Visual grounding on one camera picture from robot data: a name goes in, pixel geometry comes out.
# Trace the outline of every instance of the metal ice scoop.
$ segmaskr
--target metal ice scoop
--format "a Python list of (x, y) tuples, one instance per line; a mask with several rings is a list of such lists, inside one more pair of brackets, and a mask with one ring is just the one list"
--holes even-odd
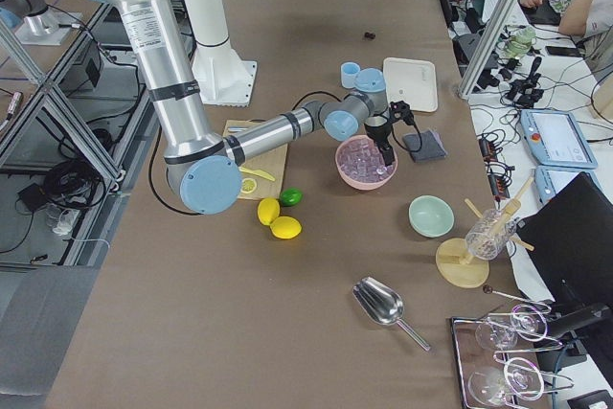
[(382, 326), (399, 325), (420, 347), (427, 352), (430, 350), (430, 344), (402, 320), (404, 304), (392, 288), (366, 277), (353, 287), (353, 295), (373, 321)]

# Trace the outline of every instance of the wooden cutting board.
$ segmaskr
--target wooden cutting board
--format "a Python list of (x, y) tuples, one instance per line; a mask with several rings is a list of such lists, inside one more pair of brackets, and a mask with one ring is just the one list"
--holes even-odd
[[(244, 127), (257, 125), (258, 122), (248, 122), (244, 120), (228, 120), (223, 128), (223, 135), (236, 134), (236, 132), (230, 132), (229, 127)], [(269, 150), (266, 153), (258, 155), (257, 157), (250, 158), (245, 161), (241, 166), (249, 170), (264, 170), (271, 174), (275, 180), (270, 181), (263, 177), (256, 176), (247, 172), (242, 173), (242, 177), (249, 178), (256, 181), (256, 188), (251, 193), (241, 192), (238, 198), (244, 198), (247, 200), (261, 200), (268, 196), (279, 198), (281, 189), (284, 182), (285, 172), (285, 157), (287, 155), (287, 145)]]

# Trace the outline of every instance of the white tray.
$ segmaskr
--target white tray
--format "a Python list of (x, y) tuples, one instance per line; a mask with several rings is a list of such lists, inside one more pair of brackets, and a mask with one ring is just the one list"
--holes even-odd
[(437, 76), (430, 61), (386, 57), (383, 77), (387, 102), (405, 101), (411, 110), (434, 112), (439, 107)]

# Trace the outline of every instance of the mint green bowl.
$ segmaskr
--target mint green bowl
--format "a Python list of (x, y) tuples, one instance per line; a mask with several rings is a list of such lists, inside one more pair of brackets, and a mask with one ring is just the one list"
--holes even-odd
[(409, 205), (409, 222), (418, 234), (441, 237), (453, 228), (453, 211), (437, 196), (418, 196)]

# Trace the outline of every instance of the green lime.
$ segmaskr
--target green lime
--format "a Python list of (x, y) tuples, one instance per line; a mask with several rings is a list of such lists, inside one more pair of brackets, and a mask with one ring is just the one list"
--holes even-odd
[(294, 206), (300, 203), (300, 200), (303, 199), (303, 193), (295, 188), (285, 189), (279, 195), (279, 201), (281, 202), (281, 206)]

